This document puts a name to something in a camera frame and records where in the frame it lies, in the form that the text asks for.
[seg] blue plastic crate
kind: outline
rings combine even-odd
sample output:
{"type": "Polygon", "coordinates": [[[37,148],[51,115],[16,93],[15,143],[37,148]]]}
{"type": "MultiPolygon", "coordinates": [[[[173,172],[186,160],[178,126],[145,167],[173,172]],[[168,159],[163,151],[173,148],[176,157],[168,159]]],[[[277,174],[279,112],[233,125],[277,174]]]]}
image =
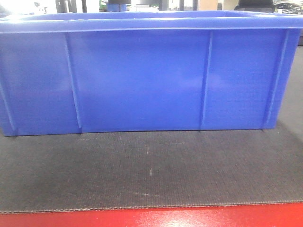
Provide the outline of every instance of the blue plastic crate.
{"type": "Polygon", "coordinates": [[[5,135],[274,128],[303,17],[237,11],[0,22],[5,135]]]}
{"type": "Polygon", "coordinates": [[[106,4],[107,12],[125,12],[126,4],[106,4]]]}

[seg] textured mat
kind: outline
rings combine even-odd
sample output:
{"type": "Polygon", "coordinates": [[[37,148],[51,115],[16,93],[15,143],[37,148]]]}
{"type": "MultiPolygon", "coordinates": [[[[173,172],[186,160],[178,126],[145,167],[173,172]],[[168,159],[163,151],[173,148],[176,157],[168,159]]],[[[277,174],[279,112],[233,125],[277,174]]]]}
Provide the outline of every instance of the textured mat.
{"type": "Polygon", "coordinates": [[[303,201],[302,62],[274,130],[0,136],[0,212],[303,201]]]}

